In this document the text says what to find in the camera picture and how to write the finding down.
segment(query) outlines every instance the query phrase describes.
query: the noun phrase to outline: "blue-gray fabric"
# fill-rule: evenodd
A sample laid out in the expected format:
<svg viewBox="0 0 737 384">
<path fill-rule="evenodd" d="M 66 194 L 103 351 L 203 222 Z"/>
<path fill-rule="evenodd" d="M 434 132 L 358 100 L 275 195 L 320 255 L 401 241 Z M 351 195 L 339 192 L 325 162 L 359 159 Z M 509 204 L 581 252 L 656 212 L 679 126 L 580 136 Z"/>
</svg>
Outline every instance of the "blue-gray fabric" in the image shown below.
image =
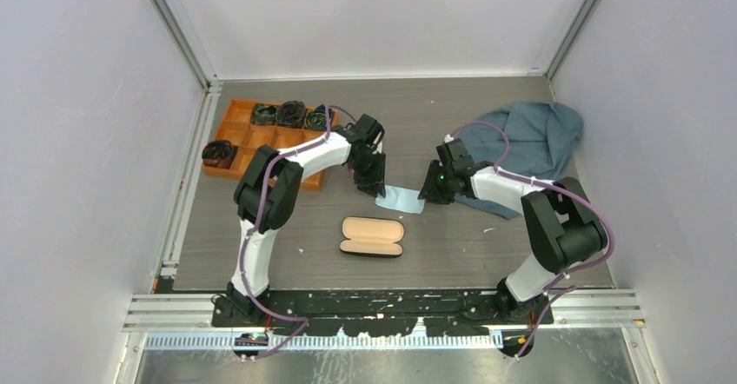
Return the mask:
<svg viewBox="0 0 737 384">
<path fill-rule="evenodd" d="M 562 103 L 517 102 L 480 116 L 504 129 L 509 138 L 509 155 L 501 167 L 518 174 L 558 180 L 565 173 L 583 135 L 583 119 Z M 484 125 L 473 125 L 458 134 L 475 162 L 494 162 L 504 152 L 499 133 Z M 512 219 L 519 214 L 493 202 L 457 195 L 458 202 Z"/>
</svg>

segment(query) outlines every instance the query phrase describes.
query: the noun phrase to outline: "black and white robotic arm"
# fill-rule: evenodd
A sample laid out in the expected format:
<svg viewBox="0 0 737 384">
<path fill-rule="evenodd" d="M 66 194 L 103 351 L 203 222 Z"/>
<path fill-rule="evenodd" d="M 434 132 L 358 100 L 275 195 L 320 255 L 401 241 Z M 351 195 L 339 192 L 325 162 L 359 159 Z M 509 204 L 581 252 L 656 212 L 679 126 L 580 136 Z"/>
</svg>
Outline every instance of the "black and white robotic arm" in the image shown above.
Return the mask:
<svg viewBox="0 0 737 384">
<path fill-rule="evenodd" d="M 491 162 L 474 162 L 460 139 L 447 137 L 437 153 L 440 160 L 430 163 L 420 198 L 450 204 L 460 194 L 524 214 L 532 254 L 497 285 L 494 303 L 502 317 L 528 306 L 559 274 L 607 246 L 599 219 L 578 202 L 529 182 L 510 180 Z M 573 178 L 547 183 L 586 199 Z M 558 215 L 568 220 L 560 222 Z"/>
<path fill-rule="evenodd" d="M 314 148 L 305 149 L 313 140 L 289 149 L 273 149 L 261 146 L 238 183 L 234 200 L 241 218 L 241 249 L 239 262 L 231 283 L 241 295 L 247 295 L 241 272 L 249 282 L 253 296 L 262 294 L 269 287 L 269 261 L 274 240 L 284 223 L 291 217 L 300 183 L 306 178 L 335 165 L 348 164 L 354 171 L 356 187 L 373 197 L 385 195 L 384 169 L 386 155 L 382 153 L 383 127 L 371 116 L 363 115 L 354 124 L 335 126 L 330 136 Z M 266 200 L 261 203 L 263 178 L 269 163 L 277 156 L 299 150 L 297 154 L 280 160 L 271 178 L 276 180 L 269 187 Z M 254 228 L 259 207 L 262 220 Z M 252 232 L 246 245 L 246 236 Z"/>
</svg>

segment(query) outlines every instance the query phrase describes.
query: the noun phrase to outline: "table surface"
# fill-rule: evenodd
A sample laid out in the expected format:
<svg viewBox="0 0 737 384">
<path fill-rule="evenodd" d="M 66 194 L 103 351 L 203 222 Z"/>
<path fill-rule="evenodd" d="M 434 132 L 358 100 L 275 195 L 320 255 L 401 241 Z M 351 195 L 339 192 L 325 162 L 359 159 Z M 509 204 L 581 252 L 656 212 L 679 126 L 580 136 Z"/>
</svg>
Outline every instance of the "table surface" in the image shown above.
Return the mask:
<svg viewBox="0 0 737 384">
<path fill-rule="evenodd" d="M 417 190 L 435 147 L 452 129 L 515 101 L 553 100 L 544 77 L 232 82 L 223 85 L 213 132 L 232 98 L 328 102 L 354 115 L 366 113 L 386 130 L 387 185 Z M 236 184 L 200 176 L 175 289 L 224 289 L 233 275 L 240 236 Z M 404 254 L 383 259 L 341 253 L 341 224 L 348 216 L 401 222 Z M 460 203 L 428 203 L 420 215 L 382 209 L 355 189 L 343 167 L 333 167 L 322 192 L 300 192 L 276 239 L 269 279 L 273 289 L 492 288 L 529 254 L 521 217 L 507 221 Z M 566 284 L 611 287 L 612 280 L 601 265 L 575 273 Z"/>
</svg>

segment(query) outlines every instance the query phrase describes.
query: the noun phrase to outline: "orange tray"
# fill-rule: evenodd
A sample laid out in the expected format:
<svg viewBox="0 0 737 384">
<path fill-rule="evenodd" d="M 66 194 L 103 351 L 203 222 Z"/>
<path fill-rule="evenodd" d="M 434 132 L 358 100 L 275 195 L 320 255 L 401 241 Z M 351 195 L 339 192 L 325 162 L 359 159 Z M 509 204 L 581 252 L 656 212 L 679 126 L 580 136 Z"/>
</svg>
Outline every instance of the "orange tray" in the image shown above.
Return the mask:
<svg viewBox="0 0 737 384">
<path fill-rule="evenodd" d="M 270 145 L 274 149 L 295 147 L 303 142 L 321 136 L 324 131 L 311 129 L 285 128 L 277 125 L 256 125 L 250 122 L 251 112 L 257 103 L 264 103 L 277 108 L 280 103 L 264 102 L 251 99 L 233 99 L 228 105 L 225 117 L 215 133 L 216 140 L 228 140 L 238 147 L 236 158 L 229 169 L 219 169 L 203 165 L 203 173 L 213 177 L 240 180 L 253 159 L 256 150 L 262 145 Z M 333 111 L 330 126 L 338 124 L 338 112 Z M 313 174 L 300 184 L 301 189 L 320 191 L 325 172 Z"/>
</svg>

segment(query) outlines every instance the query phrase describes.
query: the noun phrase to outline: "white wall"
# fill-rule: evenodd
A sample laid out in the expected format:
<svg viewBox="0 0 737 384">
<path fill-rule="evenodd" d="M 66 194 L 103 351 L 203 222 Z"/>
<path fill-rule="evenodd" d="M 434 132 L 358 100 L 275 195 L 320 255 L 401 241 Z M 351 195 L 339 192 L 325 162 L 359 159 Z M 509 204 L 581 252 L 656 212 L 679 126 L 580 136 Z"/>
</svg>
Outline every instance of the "white wall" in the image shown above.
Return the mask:
<svg viewBox="0 0 737 384">
<path fill-rule="evenodd" d="M 582 3 L 170 1 L 221 79 L 543 74 Z"/>
<path fill-rule="evenodd" d="M 578 169 L 671 382 L 734 382 L 737 0 L 601 0 L 560 75 Z"/>
<path fill-rule="evenodd" d="M 149 0 L 0 5 L 3 382 L 111 382 L 201 91 Z"/>
</svg>

